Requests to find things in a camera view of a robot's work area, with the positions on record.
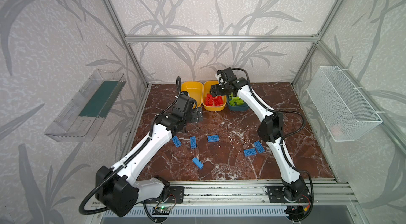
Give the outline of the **red brick top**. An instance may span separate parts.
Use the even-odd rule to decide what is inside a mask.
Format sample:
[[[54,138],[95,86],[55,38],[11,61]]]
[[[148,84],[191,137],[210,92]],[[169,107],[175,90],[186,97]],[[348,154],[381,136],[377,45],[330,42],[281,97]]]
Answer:
[[[217,104],[218,104],[217,98],[216,98],[216,97],[211,97],[209,104],[210,104],[210,106],[212,106],[212,107],[217,106]]]

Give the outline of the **red brick diagonal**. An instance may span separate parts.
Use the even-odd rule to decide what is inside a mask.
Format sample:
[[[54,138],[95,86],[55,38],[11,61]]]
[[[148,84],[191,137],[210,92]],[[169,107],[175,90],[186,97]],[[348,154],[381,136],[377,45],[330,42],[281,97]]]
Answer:
[[[214,99],[215,106],[222,106],[224,104],[223,97],[218,96]]]

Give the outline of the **blue brick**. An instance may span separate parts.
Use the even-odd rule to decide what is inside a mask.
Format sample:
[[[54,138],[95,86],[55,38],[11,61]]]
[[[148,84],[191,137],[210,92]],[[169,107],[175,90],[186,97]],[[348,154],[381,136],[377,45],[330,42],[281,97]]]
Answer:
[[[174,136],[172,138],[172,142],[174,143],[176,148],[179,148],[182,145],[180,139],[177,136]]]
[[[219,136],[218,135],[210,135],[207,137],[209,143],[218,142]]]
[[[256,152],[255,148],[250,148],[250,149],[244,150],[244,156],[245,157],[255,156],[256,154],[257,154],[257,152]]]
[[[198,158],[194,157],[194,158],[192,159],[192,162],[193,162],[194,165],[196,165],[200,170],[203,169],[204,164],[203,164]]]
[[[261,142],[259,140],[254,142],[254,147],[258,151],[258,153],[264,153],[265,152],[265,149],[264,149],[264,147],[262,146],[262,144],[261,144]]]
[[[191,149],[196,149],[197,148],[197,140],[196,137],[190,137],[190,147]]]

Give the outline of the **blue brick bottom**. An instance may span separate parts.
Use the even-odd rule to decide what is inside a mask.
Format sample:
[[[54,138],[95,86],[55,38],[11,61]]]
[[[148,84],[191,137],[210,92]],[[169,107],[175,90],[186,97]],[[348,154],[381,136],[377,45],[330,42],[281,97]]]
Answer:
[[[194,157],[194,158],[192,159],[192,162],[193,162],[194,165],[196,165],[200,170],[203,169],[204,164],[203,164],[198,158]]]

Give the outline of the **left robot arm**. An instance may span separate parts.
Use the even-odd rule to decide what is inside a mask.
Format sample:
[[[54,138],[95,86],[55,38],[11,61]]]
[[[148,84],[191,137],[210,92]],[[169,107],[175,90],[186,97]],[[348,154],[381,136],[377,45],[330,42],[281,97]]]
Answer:
[[[120,161],[110,168],[101,167],[96,173],[96,185],[79,205],[79,213],[92,215],[113,211],[123,217],[137,204],[149,199],[165,200],[170,183],[153,177],[140,181],[138,177],[152,157],[178,132],[192,121],[197,101],[181,89],[181,78],[176,79],[177,97],[166,109],[153,118],[146,136]]]

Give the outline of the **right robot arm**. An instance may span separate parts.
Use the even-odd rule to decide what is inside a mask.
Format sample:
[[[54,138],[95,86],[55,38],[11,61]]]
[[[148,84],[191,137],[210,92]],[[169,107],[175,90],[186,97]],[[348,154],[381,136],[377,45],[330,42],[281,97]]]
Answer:
[[[247,71],[241,68],[226,68],[216,72],[218,84],[210,89],[210,94],[216,96],[236,95],[242,99],[257,115],[260,125],[258,135],[270,148],[280,169],[284,197],[289,202],[297,201],[308,193],[308,187],[301,176],[286,148],[285,139],[303,129],[306,125],[304,116],[294,111],[293,114],[302,118],[302,125],[292,133],[283,132],[283,114],[285,111],[275,110],[264,102],[253,90]]]

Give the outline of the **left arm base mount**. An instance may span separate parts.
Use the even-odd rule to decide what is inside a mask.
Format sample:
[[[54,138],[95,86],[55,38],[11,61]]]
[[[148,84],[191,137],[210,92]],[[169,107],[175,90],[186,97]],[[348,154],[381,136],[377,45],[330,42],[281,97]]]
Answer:
[[[183,203],[185,196],[185,187],[169,186],[165,187],[157,199],[159,202],[178,204]]]

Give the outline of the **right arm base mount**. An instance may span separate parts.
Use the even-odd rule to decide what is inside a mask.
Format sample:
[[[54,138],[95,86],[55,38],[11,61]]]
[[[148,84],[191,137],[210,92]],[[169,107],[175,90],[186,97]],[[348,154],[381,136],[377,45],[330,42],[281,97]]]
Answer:
[[[266,186],[265,193],[270,203],[302,203],[309,202],[311,199],[311,193],[308,189],[299,193],[292,192],[284,186]]]

